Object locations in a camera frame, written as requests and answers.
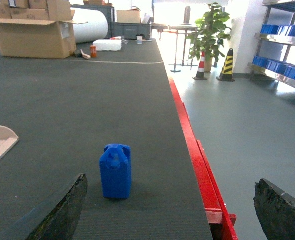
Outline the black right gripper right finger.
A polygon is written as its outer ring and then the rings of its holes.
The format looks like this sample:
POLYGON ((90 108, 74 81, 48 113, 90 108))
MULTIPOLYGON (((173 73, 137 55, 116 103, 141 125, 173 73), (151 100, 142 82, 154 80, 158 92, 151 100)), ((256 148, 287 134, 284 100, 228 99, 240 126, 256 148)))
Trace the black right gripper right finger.
POLYGON ((295 198, 268 181, 255 184, 254 208, 268 240, 295 240, 295 198))

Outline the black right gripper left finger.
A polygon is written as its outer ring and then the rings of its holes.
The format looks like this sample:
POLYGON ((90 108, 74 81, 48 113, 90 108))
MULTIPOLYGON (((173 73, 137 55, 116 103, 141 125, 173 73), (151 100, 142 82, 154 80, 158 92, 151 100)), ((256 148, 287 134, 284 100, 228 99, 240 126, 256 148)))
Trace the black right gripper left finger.
POLYGON ((0 240, 72 240, 87 192, 88 179, 81 173, 0 232, 0 240))

